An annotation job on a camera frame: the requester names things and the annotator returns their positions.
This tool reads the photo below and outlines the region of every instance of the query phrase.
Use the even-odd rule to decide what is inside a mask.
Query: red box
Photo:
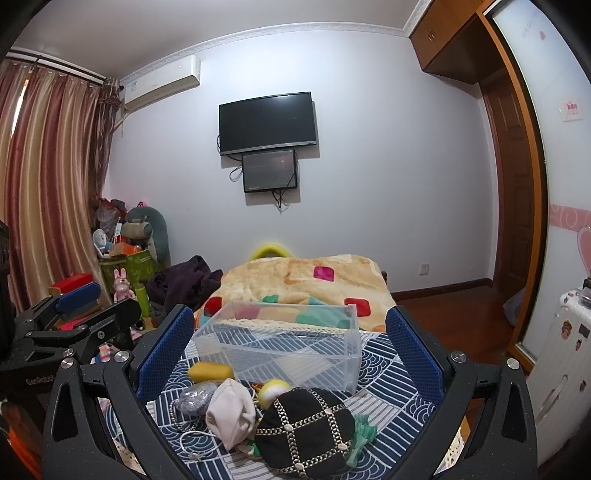
[[[68,293],[93,281],[92,273],[78,273],[49,285],[49,295]]]

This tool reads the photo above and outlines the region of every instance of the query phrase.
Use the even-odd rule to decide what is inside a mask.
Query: crown molding
[[[410,34],[413,33],[414,28],[417,26],[419,20],[421,20],[421,17],[427,11],[427,8],[429,8],[429,5],[431,5],[431,2],[433,2],[433,0],[418,0],[418,3],[414,7],[413,13],[410,14],[410,17],[408,17],[408,20],[402,29],[406,37],[410,37]]]
[[[272,27],[261,27],[261,28],[253,28],[252,30],[245,30],[242,32],[237,33],[230,33],[229,35],[224,35],[223,37],[213,38],[211,40],[206,40],[201,43],[197,43],[190,47],[184,48],[179,50],[175,53],[171,53],[170,55],[166,55],[165,57],[153,61],[152,63],[146,65],[145,67],[136,70],[133,73],[125,76],[121,79],[122,85],[127,85],[128,83],[137,80],[142,75],[149,73],[159,67],[163,67],[166,64],[169,64],[173,61],[178,59],[182,59],[188,55],[193,55],[199,53],[200,51],[207,50],[208,48],[219,47],[221,45],[225,45],[227,43],[232,43],[235,41],[246,40],[247,38],[254,38],[254,37],[262,37],[264,35],[273,35],[276,33],[286,33],[286,32],[300,32],[300,31],[313,31],[313,30],[341,30],[341,31],[349,31],[349,32],[368,32],[368,33],[380,33],[384,35],[394,35],[397,37],[408,37],[405,31],[402,28],[395,28],[395,27],[385,27],[383,25],[372,25],[372,24],[365,24],[365,23],[355,23],[355,22],[306,22],[306,23],[292,23],[292,24],[285,24],[285,25],[273,25]]]

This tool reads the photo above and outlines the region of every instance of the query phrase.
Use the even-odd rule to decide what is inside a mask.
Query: white suitcase
[[[577,431],[591,407],[591,310],[580,290],[560,297],[544,348],[527,379],[534,407],[538,465]]]

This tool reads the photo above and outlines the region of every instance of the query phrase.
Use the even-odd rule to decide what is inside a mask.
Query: yellow sponge
[[[187,370],[187,375],[191,379],[191,382],[199,383],[207,380],[234,379],[234,370],[229,365],[213,362],[197,362]]]

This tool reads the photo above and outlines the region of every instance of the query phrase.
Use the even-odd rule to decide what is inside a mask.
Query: wall-mounted tv
[[[219,116],[222,155],[317,142],[310,92],[225,103]]]

